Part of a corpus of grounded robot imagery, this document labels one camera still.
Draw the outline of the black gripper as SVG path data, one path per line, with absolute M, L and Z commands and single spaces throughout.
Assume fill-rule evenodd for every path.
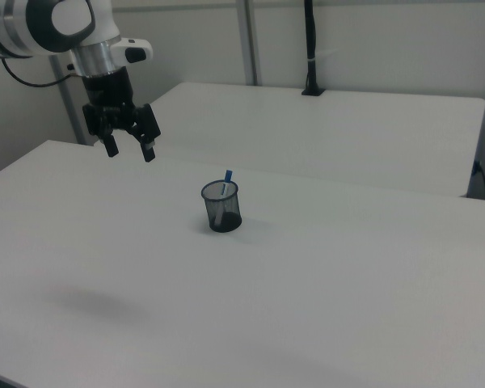
M 137 139 L 146 162 L 155 159 L 154 143 L 161 135 L 152 107 L 136 107 L 126 67 L 110 74 L 83 77 L 89 102 L 82 106 L 88 133 L 97 137 L 110 158 L 118 153 L 113 129 L 122 129 Z

